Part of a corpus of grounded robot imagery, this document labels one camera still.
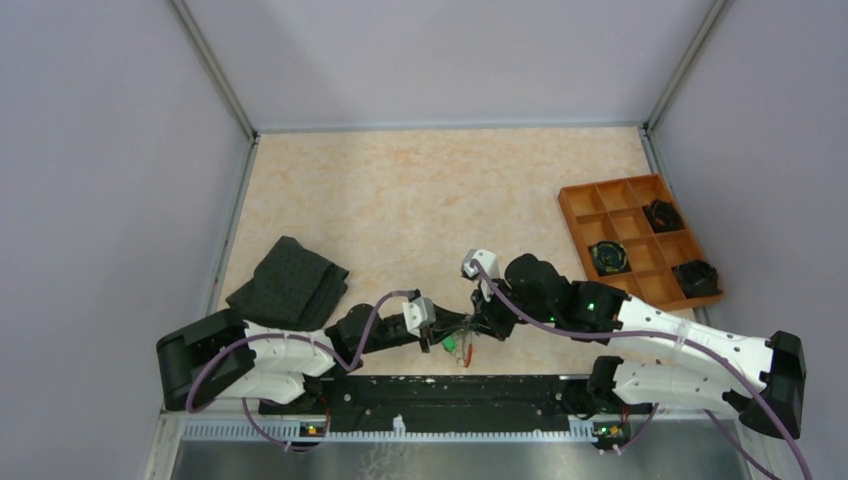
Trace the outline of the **keyring with coloured keys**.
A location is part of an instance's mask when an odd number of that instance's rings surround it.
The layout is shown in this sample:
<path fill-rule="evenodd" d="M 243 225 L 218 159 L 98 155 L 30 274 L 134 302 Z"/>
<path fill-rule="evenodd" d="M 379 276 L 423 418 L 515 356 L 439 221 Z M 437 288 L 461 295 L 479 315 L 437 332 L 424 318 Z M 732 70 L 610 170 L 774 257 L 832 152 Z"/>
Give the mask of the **keyring with coloured keys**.
<path fill-rule="evenodd" d="M 474 338 L 481 334 L 473 332 L 470 327 L 453 332 L 433 331 L 429 328 L 429 333 L 432 343 L 449 353 L 458 366 L 463 369 L 471 366 L 474 356 Z"/>

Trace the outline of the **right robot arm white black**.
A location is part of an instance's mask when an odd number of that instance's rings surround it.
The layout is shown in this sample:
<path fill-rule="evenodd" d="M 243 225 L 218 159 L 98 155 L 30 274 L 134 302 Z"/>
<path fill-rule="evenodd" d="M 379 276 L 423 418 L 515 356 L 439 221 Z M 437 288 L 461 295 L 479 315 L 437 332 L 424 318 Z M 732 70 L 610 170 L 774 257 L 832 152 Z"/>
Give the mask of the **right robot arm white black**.
<path fill-rule="evenodd" d="M 709 327 L 604 283 L 570 282 L 532 254 L 513 260 L 500 277 L 493 253 L 471 250 L 461 271 L 479 284 L 484 306 L 509 320 L 654 358 L 597 358 L 586 397 L 600 412 L 664 403 L 736 415 L 774 438 L 801 436 L 807 369 L 794 334 L 757 337 Z"/>

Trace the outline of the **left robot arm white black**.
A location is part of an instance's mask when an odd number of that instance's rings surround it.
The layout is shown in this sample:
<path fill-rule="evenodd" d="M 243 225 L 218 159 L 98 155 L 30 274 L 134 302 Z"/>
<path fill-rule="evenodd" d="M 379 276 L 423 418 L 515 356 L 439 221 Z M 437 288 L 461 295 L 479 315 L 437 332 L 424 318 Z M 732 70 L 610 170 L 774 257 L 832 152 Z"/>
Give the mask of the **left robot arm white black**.
<path fill-rule="evenodd" d="M 156 342 L 164 407 L 196 413 L 218 400 L 245 399 L 308 413 L 319 404 L 320 378 L 355 371 L 373 352 L 410 344 L 426 351 L 478 323 L 476 313 L 447 310 L 425 297 L 403 300 L 386 317 L 377 306 L 358 304 L 315 330 L 274 328 L 227 308 Z"/>

